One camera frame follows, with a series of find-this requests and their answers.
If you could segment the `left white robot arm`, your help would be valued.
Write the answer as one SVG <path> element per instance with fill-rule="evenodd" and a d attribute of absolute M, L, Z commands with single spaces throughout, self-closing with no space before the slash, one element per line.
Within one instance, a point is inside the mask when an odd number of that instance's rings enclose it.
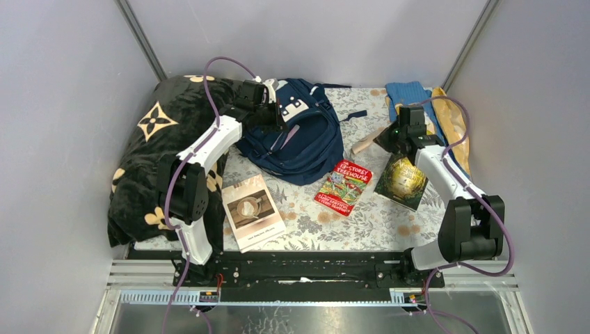
<path fill-rule="evenodd" d="M 216 109 L 210 127 L 188 148 L 165 154 L 157 170 L 157 204 L 164 223 L 177 233 L 183 257 L 191 263 L 189 277 L 200 286 L 212 283 L 215 266 L 208 262 L 213 248 L 208 240 L 204 215 L 209 204 L 207 176 L 222 155 L 244 136 L 244 130 L 267 127 L 283 130 L 274 79 L 245 80 L 237 96 Z"/>

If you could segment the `red Treehouse storybook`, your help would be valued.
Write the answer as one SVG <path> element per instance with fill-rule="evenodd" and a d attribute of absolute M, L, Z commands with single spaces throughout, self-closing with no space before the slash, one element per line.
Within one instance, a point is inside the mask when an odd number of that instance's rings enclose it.
<path fill-rule="evenodd" d="M 372 172 L 349 160 L 341 160 L 328 176 L 314 201 L 348 217 L 372 180 Z"/>

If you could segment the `navy blue student backpack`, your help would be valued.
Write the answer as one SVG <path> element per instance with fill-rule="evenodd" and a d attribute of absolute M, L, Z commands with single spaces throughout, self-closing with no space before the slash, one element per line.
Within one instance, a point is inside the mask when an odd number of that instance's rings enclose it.
<path fill-rule="evenodd" d="M 304 79 L 278 79 L 276 96 L 286 130 L 245 130 L 236 143 L 238 151 L 261 170 L 291 184 L 303 186 L 320 180 L 344 159 L 341 120 L 326 89 L 345 87 Z M 280 149 L 294 125 L 300 129 Z"/>

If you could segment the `black floral plush blanket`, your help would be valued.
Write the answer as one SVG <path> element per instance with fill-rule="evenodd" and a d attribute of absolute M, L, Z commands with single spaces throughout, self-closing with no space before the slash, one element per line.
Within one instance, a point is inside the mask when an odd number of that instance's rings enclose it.
<path fill-rule="evenodd" d="M 212 125 L 209 97 L 221 108 L 241 85 L 200 75 L 179 75 L 156 85 L 113 175 L 106 230 L 110 247 L 154 237 L 178 239 L 165 224 L 164 206 L 157 203 L 159 160 L 187 149 Z"/>

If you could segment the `yellow plastic bag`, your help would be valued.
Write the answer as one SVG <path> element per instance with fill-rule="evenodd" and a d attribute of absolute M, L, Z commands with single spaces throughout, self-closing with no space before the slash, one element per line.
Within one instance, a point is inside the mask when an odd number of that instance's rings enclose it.
<path fill-rule="evenodd" d="M 445 136 L 448 145 L 460 141 L 466 133 L 467 127 L 463 115 L 463 109 L 456 103 L 447 99 L 446 92 L 440 88 L 434 88 L 431 93 L 431 101 L 434 113 L 440 126 L 440 133 Z M 453 160 L 461 170 L 470 178 L 470 141 L 466 138 L 462 143 L 451 149 Z"/>

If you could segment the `dark green gold book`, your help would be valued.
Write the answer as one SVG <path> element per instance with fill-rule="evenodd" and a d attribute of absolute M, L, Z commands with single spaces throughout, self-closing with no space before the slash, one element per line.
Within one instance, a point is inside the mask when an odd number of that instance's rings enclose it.
<path fill-rule="evenodd" d="M 376 183 L 374 193 L 417 211 L 428 179 L 402 154 L 392 154 Z"/>

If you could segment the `blue Pikachu cloth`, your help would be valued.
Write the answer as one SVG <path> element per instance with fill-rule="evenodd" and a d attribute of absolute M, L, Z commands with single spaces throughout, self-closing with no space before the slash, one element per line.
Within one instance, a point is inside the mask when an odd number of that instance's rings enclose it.
<path fill-rule="evenodd" d="M 469 168 L 463 154 L 454 159 L 455 147 L 465 140 L 465 132 L 456 132 L 452 122 L 450 98 L 441 88 L 434 88 L 431 94 L 418 81 L 410 83 L 388 83 L 385 85 L 389 97 L 390 122 L 385 130 L 385 148 L 389 152 L 405 154 L 411 163 L 418 162 L 421 149 L 442 149 L 442 155 L 449 156 L 443 161 L 447 166 L 458 167 L 467 175 Z"/>

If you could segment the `pink highlighter pen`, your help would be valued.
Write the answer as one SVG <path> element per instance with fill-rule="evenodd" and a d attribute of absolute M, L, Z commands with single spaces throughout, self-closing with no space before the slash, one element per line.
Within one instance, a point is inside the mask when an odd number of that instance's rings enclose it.
<path fill-rule="evenodd" d="M 294 125 L 292 129 L 290 129 L 290 131 L 287 133 L 285 140 L 283 141 L 282 145 L 280 146 L 280 149 L 283 149 L 286 144 L 293 138 L 293 136 L 297 133 L 297 131 L 300 129 L 299 125 Z"/>

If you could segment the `floral white table mat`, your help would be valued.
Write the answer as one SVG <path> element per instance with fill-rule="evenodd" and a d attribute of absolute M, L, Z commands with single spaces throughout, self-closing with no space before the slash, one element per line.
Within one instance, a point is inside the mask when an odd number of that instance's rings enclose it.
<path fill-rule="evenodd" d="M 295 186 L 268 174 L 264 180 L 285 222 L 285 233 L 267 242 L 266 251 L 401 251 L 433 241 L 445 204 L 428 184 L 419 207 L 411 210 L 375 192 L 390 158 L 377 144 L 354 154 L 351 147 L 389 120 L 389 99 L 383 88 L 329 88 L 329 100 L 342 119 L 345 158 L 372 172 L 372 179 L 348 216 L 314 197 L 322 181 Z"/>

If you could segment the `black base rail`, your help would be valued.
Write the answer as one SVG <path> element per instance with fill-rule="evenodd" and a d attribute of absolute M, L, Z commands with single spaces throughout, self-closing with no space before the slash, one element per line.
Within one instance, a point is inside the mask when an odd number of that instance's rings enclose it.
<path fill-rule="evenodd" d="M 430 278 L 401 252 L 226 251 L 195 265 L 178 251 L 134 251 L 124 264 L 130 273 L 161 274 L 172 287 L 205 288 L 226 303 L 401 303 L 392 292 L 445 285 L 441 274 Z"/>

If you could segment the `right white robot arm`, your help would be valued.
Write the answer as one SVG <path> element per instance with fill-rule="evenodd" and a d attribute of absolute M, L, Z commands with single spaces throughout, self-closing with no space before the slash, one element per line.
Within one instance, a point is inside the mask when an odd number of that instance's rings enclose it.
<path fill-rule="evenodd" d="M 428 134 L 420 105 L 401 106 L 397 120 L 375 141 L 386 151 L 407 158 L 445 203 L 437 239 L 405 250 L 405 263 L 399 267 L 402 283 L 415 287 L 426 278 L 426 270 L 502 254 L 503 200 L 475 186 L 450 157 L 450 148 L 441 138 Z"/>

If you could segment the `white coffee cover book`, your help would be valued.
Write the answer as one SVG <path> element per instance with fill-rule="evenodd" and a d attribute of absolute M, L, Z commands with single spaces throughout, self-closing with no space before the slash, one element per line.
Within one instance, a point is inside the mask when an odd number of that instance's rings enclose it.
<path fill-rule="evenodd" d="M 262 175 L 228 186 L 221 195 L 241 253 L 260 249 L 285 233 L 285 222 Z"/>

